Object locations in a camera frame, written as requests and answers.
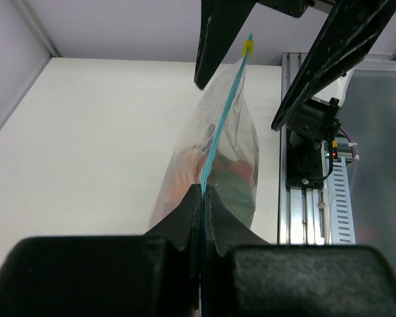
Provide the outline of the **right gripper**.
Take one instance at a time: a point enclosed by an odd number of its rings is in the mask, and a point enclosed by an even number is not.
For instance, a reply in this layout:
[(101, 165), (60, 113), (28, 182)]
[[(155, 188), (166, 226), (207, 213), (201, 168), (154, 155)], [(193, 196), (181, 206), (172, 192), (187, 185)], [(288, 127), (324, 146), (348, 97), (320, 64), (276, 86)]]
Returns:
[[(329, 13), (271, 124), (278, 131), (298, 107), (358, 65), (396, 12), (396, 0), (258, 0), (300, 18), (308, 8)], [(228, 53), (255, 1), (201, 1), (194, 82), (205, 88)]]

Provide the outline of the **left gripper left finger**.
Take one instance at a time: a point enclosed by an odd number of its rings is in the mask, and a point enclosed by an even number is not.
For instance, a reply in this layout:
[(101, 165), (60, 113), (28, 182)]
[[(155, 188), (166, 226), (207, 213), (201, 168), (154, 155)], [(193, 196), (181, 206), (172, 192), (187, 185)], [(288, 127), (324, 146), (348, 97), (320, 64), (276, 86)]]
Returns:
[(200, 213), (193, 185), (142, 235), (21, 240), (0, 269), (0, 316), (191, 316)]

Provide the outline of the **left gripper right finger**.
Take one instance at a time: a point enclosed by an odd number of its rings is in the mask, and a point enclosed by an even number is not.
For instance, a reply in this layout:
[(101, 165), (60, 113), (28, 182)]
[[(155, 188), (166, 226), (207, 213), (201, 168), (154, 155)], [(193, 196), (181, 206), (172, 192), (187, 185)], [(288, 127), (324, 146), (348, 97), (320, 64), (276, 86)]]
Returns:
[(268, 244), (212, 186), (203, 232), (204, 316), (396, 316), (396, 276), (374, 248)]

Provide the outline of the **clear zip top bag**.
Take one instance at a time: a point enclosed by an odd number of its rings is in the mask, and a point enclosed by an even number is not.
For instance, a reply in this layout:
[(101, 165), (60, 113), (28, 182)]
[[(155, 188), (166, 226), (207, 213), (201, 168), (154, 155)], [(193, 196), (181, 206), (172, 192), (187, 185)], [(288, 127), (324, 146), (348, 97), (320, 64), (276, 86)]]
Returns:
[(244, 98), (249, 35), (242, 58), (215, 77), (174, 145), (149, 226), (181, 202), (189, 187), (212, 186), (229, 212), (250, 227), (256, 210), (259, 141)]

